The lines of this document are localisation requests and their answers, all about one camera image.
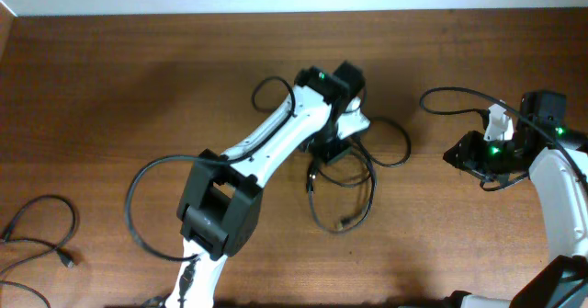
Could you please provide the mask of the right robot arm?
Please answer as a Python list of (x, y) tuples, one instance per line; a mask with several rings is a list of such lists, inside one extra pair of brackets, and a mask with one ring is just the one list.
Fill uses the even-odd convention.
[(518, 121), (501, 105), (485, 113), (484, 132), (470, 131), (444, 160), (498, 191), (529, 179), (537, 191), (550, 261), (514, 298), (454, 291), (445, 307), (580, 307), (587, 299), (587, 136), (564, 123), (566, 97), (524, 94)]

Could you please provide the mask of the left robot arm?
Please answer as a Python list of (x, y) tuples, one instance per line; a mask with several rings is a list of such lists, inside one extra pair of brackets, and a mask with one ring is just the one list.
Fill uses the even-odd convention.
[(248, 137), (223, 154), (203, 151), (192, 165), (176, 216), (181, 221), (184, 262), (163, 307), (210, 307), (229, 257), (257, 226), (264, 187), (297, 149), (314, 164), (347, 156), (347, 137), (368, 128), (358, 93), (365, 77), (341, 63), (328, 74), (301, 70), (288, 97)]

